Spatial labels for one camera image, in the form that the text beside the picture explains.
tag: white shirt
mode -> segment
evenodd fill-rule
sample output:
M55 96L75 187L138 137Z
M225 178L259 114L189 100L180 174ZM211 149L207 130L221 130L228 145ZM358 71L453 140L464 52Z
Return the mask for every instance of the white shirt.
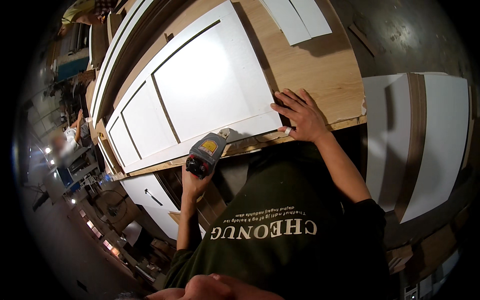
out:
M77 133L76 128L67 127L64 134L67 137L65 141L65 146L60 152L60 157L65 157L68 154L71 154L80 148L80 145L75 141L75 134Z

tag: cabinet handle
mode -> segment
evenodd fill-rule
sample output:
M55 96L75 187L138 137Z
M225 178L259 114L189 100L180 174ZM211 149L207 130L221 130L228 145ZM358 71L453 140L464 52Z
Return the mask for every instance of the cabinet handle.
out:
M152 199L155 200L155 202L157 202L158 204L160 204L160 206L163 206L163 204L161 204L159 200L155 199L155 197L148 191L148 189L145 189L145 194L152 197Z

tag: white ring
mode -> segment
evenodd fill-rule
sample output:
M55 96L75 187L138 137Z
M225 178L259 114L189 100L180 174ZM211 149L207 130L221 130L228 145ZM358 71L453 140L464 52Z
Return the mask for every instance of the white ring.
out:
M290 131L292 131L292 128L287 126L287 129L285 129L285 134L290 135Z

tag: green sweatshirt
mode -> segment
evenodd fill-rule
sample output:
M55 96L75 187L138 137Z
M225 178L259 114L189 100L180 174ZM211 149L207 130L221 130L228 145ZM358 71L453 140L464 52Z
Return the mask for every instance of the green sweatshirt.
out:
M378 294L388 279L383 210L369 199L345 205L342 214L326 168L322 182L306 172L280 161L251 175L198 248L175 253L165 288L217 273L286 299L345 294L338 288L345 284L354 294L370 288Z

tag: wooden workbench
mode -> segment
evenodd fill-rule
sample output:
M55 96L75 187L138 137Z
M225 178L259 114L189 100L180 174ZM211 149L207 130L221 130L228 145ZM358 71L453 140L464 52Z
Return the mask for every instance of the wooden workbench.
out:
M127 88L151 58L166 44L164 33L176 36L194 20L224 0L187 1L160 28L161 34L138 60L119 89L116 107ZM272 91L305 88L325 116L330 130L366 122L360 70L344 27L328 0L316 0L331 34L290 46L259 0L232 0L245 27ZM293 139L281 132L270 132L227 145L224 156L237 155ZM130 176L182 165L185 157L129 173Z

